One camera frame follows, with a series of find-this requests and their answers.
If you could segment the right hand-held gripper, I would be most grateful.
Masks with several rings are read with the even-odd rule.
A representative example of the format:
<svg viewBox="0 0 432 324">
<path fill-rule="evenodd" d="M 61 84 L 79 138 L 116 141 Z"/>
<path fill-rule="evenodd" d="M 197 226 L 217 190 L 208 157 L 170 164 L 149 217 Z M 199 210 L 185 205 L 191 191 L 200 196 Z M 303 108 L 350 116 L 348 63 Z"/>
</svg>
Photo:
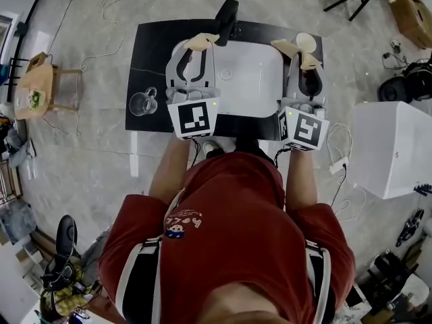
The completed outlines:
<svg viewBox="0 0 432 324">
<path fill-rule="evenodd" d="M 314 101 L 326 101 L 329 95 L 329 80 L 322 66 L 313 70 L 314 95 L 300 101 L 289 97 L 304 95 L 302 90 L 302 53 L 291 58 L 285 97 L 281 99 L 277 114 L 279 138 L 284 146 L 299 151 L 320 150 L 327 135 L 329 121 L 325 119 L 325 108 Z"/>
</svg>

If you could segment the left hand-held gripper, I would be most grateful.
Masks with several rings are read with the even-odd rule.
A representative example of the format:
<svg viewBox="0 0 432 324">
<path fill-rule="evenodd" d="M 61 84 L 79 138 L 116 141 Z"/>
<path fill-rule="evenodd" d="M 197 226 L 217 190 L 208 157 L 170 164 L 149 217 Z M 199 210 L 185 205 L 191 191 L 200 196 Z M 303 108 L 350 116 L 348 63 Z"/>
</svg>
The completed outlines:
<svg viewBox="0 0 432 324">
<path fill-rule="evenodd" d="M 215 86 L 213 45 L 202 52 L 181 46 L 165 68 L 168 87 L 185 87 L 184 71 L 190 58 L 190 84 Z M 182 140 L 212 136 L 215 130 L 221 91 L 218 88 L 168 88 L 167 108 L 177 138 Z"/>
</svg>

